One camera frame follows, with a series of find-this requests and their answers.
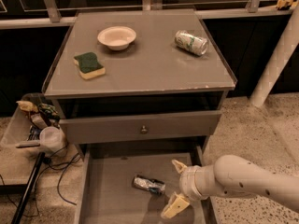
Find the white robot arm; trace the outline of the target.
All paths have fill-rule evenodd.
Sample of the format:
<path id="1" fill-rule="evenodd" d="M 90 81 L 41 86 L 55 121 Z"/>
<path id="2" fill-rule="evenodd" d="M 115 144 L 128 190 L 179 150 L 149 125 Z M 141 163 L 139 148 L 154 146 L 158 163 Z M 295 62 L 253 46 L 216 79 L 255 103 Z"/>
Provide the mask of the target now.
<path id="1" fill-rule="evenodd" d="M 170 219 L 191 203 L 215 196 L 250 198 L 264 196 L 276 203 L 299 211 L 299 178 L 274 174 L 236 155 L 219 157 L 212 165 L 187 166 L 172 160 L 180 174 L 180 193 L 174 192 L 161 217 Z"/>

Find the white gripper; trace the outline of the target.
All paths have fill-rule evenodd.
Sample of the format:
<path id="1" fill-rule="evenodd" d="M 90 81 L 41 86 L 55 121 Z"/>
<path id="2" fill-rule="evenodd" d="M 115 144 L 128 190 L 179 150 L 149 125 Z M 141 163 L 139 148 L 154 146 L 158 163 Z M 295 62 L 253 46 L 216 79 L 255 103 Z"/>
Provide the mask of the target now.
<path id="1" fill-rule="evenodd" d="M 190 201 L 205 200 L 216 193 L 216 182 L 213 166 L 186 166 L 178 160 L 171 160 L 180 174 L 179 188 L 181 193 L 174 192 L 164 207 L 161 217 L 170 219 L 185 210 Z"/>

